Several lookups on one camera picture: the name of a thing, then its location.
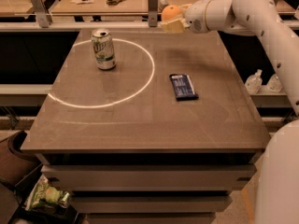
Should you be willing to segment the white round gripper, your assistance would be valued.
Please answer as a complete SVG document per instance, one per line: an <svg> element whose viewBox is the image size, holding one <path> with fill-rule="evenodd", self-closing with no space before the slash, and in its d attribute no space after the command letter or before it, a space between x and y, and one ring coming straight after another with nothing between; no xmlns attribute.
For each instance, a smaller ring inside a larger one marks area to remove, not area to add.
<svg viewBox="0 0 299 224"><path fill-rule="evenodd" d="M184 33L189 27L195 34L207 33L209 29L206 24L206 12L210 2L211 0L200 0L194 4L181 5L180 7L182 10L187 9L185 12L185 20L177 18L169 21L162 21L162 29L167 33L179 34Z"/></svg>

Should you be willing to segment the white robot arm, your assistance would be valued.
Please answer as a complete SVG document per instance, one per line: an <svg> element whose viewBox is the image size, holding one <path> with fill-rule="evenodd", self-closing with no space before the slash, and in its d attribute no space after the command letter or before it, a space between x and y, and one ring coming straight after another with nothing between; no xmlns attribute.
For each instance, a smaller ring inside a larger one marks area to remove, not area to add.
<svg viewBox="0 0 299 224"><path fill-rule="evenodd" d="M256 35L299 114L299 37L280 18L274 0L200 0L162 12L168 33L190 30ZM254 224L299 224L299 120L280 128L263 154Z"/></svg>

